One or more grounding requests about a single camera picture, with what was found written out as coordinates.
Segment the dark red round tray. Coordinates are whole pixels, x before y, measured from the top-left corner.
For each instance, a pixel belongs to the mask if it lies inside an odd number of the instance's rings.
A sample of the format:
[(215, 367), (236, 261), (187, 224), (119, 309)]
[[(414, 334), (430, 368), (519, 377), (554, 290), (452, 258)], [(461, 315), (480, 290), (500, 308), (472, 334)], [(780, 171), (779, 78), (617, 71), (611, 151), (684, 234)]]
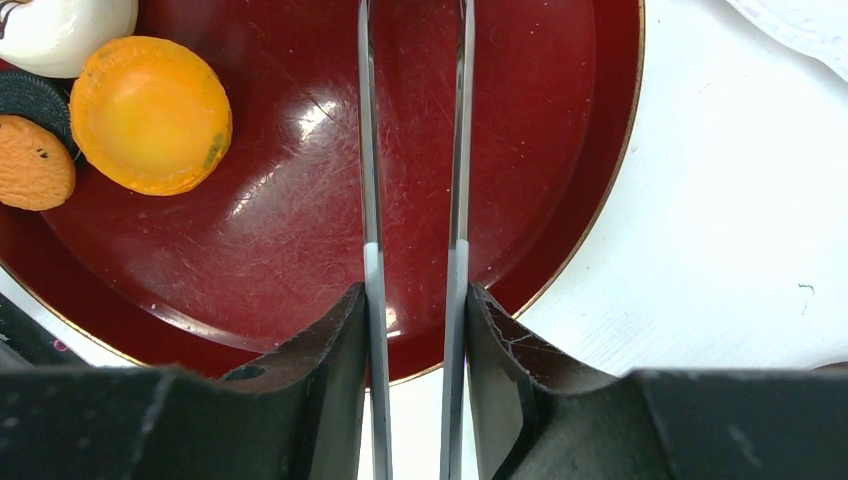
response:
[[(1, 211), (1, 269), (85, 339), (218, 376), (321, 317), (363, 278), (354, 1), (143, 1), (137, 31), (227, 89), (227, 156), (151, 197), (82, 165), (45, 213)], [(623, 159), (641, 1), (480, 1), (470, 276), (529, 308), (595, 222)], [(376, 1), (390, 377), (442, 360), (457, 5)]]

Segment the metal serving tongs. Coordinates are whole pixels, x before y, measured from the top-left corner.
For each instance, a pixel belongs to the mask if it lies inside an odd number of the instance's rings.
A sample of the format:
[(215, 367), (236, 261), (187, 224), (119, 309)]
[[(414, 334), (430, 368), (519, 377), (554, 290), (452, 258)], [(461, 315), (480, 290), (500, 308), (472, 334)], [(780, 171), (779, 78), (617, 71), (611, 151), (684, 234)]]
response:
[[(370, 10), (370, 2), (360, 2), (357, 22), (357, 61), (364, 229), (363, 262), (369, 327), (373, 476), (376, 479), (390, 479), (393, 476), (393, 464), (387, 303), (378, 170), (375, 61), (370, 32)], [(464, 326), (465, 305), (469, 290), (469, 219), (476, 47), (476, 5), (473, 0), (459, 2), (457, 18), (456, 109), (440, 437), (440, 476), (443, 479), (460, 478), (462, 467)]]

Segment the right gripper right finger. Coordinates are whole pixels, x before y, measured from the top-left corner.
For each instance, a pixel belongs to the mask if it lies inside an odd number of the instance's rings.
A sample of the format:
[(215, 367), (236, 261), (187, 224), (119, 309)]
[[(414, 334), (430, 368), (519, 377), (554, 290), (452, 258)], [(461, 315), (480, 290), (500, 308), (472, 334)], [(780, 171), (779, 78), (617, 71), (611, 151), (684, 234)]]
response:
[(615, 377), (514, 320), (481, 286), (466, 351), (483, 479), (843, 479), (847, 371)]

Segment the large orange egg tart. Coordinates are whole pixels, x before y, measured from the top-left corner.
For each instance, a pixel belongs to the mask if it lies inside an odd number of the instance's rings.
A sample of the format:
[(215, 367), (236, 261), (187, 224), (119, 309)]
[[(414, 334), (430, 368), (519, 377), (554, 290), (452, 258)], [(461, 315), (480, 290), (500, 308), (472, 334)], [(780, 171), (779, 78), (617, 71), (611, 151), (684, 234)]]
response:
[(110, 40), (82, 64), (70, 94), (72, 136), (105, 177), (149, 196), (186, 193), (231, 144), (233, 114), (210, 65), (171, 40)]

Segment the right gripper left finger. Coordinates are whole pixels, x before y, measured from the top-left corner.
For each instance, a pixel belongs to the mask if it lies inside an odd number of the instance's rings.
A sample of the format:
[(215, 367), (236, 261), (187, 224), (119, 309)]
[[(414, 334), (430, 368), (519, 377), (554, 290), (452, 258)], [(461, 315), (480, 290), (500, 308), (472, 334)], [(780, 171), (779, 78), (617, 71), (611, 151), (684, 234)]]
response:
[(220, 379), (180, 367), (34, 366), (1, 351), (5, 479), (353, 479), (362, 284)]

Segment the white three-tier dessert stand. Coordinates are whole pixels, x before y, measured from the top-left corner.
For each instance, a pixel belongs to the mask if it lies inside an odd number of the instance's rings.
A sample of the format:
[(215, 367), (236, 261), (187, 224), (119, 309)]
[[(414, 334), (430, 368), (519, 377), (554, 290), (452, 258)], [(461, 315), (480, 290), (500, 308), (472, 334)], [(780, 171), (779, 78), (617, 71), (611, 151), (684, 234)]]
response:
[(847, 0), (727, 0), (783, 46), (826, 65), (847, 81)]

